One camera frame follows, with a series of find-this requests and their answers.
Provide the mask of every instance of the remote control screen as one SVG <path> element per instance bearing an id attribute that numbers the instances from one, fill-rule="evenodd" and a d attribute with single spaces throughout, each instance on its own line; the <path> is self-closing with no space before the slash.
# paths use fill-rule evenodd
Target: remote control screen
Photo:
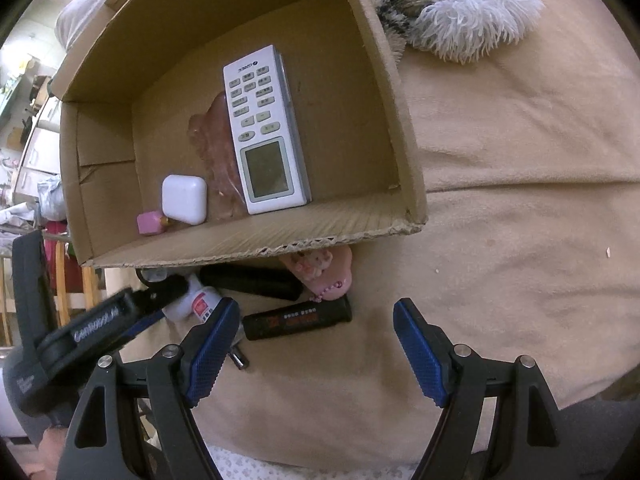
<path id="1" fill-rule="evenodd" d="M 280 143 L 277 140 L 247 150 L 245 157 L 256 198 L 289 190 Z"/>

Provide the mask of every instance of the pink bottle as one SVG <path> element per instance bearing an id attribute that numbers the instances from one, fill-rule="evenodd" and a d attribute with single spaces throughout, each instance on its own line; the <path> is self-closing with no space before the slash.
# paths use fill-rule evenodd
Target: pink bottle
<path id="1" fill-rule="evenodd" d="M 138 232 L 141 235 L 152 236 L 164 233 L 169 227 L 170 220 L 161 211 L 151 211 L 138 215 Z"/>
<path id="2" fill-rule="evenodd" d="M 351 286 L 348 245 L 283 254 L 280 260 L 314 294 L 314 301 L 337 300 Z"/>

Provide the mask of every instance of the metal screw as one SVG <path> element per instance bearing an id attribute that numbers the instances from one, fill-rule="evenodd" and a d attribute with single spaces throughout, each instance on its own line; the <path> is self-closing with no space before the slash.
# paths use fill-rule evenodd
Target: metal screw
<path id="1" fill-rule="evenodd" d="M 453 351 L 459 357 L 469 357 L 471 355 L 471 348 L 467 345 L 455 345 Z"/>
<path id="2" fill-rule="evenodd" d="M 103 355 L 98 359 L 98 366 L 100 368 L 109 368 L 113 364 L 113 357 L 110 355 Z"/>
<path id="3" fill-rule="evenodd" d="M 162 357 L 176 357 L 179 351 L 180 347 L 178 345 L 167 345 L 162 349 Z"/>
<path id="4" fill-rule="evenodd" d="M 530 355 L 521 355 L 520 364 L 525 368 L 533 368 L 536 365 L 536 360 Z"/>

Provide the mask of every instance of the red label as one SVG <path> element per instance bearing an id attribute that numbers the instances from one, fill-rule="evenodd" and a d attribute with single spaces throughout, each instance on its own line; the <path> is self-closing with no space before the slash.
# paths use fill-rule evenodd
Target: red label
<path id="1" fill-rule="evenodd" d="M 195 312 L 196 316 L 202 317 L 204 312 L 209 308 L 209 305 L 206 301 L 204 301 L 204 292 L 198 294 L 191 303 L 191 309 Z"/>

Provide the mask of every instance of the white remote control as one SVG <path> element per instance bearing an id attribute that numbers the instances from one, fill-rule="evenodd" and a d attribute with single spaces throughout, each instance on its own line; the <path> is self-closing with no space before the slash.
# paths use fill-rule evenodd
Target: white remote control
<path id="1" fill-rule="evenodd" d="M 224 68 L 242 191 L 249 214 L 311 201 L 282 56 L 266 46 Z"/>

